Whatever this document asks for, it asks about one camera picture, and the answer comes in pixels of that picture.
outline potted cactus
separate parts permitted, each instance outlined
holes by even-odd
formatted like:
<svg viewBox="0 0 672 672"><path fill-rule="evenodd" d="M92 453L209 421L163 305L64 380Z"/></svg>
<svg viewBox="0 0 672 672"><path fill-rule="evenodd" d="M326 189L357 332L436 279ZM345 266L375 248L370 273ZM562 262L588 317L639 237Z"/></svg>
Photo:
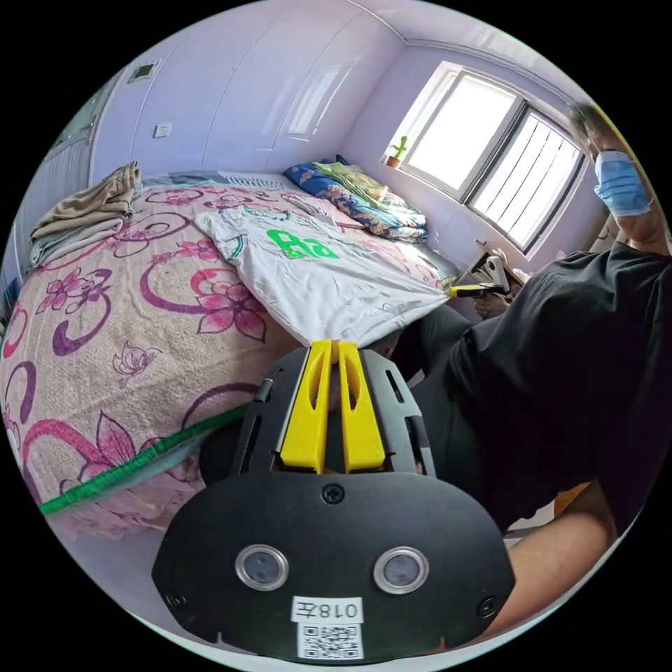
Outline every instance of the potted cactus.
<svg viewBox="0 0 672 672"><path fill-rule="evenodd" d="M405 135L401 136L401 142L398 145L392 145L392 149L395 151L393 155L387 157L387 165L390 168L399 168L401 164L402 154L406 151L406 142L408 137Z"/></svg>

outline black t-shirt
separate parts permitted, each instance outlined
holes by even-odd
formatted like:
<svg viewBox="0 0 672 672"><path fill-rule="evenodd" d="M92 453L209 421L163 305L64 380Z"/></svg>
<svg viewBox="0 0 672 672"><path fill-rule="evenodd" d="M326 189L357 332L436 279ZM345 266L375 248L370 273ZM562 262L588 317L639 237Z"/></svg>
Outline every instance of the black t-shirt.
<svg viewBox="0 0 672 672"><path fill-rule="evenodd" d="M597 480L623 533L672 441L672 258L616 243L552 263L453 347L446 384L502 529Z"/></svg>

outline face mask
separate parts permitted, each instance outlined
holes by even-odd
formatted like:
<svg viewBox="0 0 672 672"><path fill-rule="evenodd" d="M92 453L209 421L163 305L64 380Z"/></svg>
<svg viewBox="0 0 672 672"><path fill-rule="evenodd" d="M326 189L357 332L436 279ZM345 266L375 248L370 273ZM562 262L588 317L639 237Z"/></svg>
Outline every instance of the face mask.
<svg viewBox="0 0 672 672"><path fill-rule="evenodd" d="M595 193L614 217L633 217L651 210L651 201L630 157L624 152L601 152L595 161Z"/></svg>

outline white t-shirt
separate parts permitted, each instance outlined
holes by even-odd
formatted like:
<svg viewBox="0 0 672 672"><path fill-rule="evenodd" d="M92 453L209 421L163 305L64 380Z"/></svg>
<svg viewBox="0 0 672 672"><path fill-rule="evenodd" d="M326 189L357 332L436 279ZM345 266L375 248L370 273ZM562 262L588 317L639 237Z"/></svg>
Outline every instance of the white t-shirt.
<svg viewBox="0 0 672 672"><path fill-rule="evenodd" d="M269 314L308 347L366 347L445 303L441 289L346 238L327 217L240 206L203 213L214 241Z"/></svg>

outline label sticker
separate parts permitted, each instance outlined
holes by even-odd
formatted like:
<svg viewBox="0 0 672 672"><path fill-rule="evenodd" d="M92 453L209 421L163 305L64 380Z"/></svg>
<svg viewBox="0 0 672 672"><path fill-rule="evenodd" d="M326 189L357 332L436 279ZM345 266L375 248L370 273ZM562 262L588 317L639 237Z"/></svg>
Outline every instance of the label sticker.
<svg viewBox="0 0 672 672"><path fill-rule="evenodd" d="M308 660L361 660L362 631L359 623L297 625L299 658Z"/></svg>
<svg viewBox="0 0 672 672"><path fill-rule="evenodd" d="M361 597L297 597L297 655L308 660L362 660L364 612Z"/></svg>
<svg viewBox="0 0 672 672"><path fill-rule="evenodd" d="M292 600L294 623L364 623L361 597L297 597Z"/></svg>

